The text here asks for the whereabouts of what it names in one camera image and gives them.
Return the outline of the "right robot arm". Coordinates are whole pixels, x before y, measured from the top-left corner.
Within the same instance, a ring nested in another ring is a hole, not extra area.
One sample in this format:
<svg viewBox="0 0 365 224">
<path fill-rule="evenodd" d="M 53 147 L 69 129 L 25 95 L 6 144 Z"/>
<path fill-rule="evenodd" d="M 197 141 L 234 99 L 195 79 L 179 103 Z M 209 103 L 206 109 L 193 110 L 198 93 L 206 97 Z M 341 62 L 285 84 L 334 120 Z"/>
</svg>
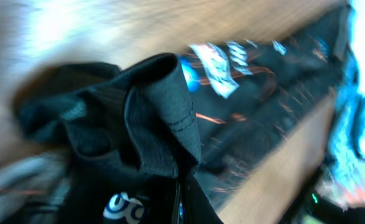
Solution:
<svg viewBox="0 0 365 224">
<path fill-rule="evenodd" d="M 315 185 L 320 181 L 322 174 L 323 170 L 318 168 L 304 182 L 279 224 L 365 224 L 365 208 L 343 210 L 316 192 Z"/>
</svg>

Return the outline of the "black patterned cycling jersey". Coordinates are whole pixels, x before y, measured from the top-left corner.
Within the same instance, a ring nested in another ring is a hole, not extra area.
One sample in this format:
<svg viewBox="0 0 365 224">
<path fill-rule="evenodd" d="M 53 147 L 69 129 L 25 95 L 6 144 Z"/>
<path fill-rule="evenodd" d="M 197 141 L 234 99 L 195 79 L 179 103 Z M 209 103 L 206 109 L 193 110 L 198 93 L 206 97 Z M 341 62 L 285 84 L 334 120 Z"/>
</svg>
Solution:
<svg viewBox="0 0 365 224">
<path fill-rule="evenodd" d="M 67 148 L 59 205 L 32 223 L 219 223 L 215 208 L 342 78 L 350 7 L 268 44 L 192 44 L 126 70 L 61 65 L 17 110 Z"/>
</svg>

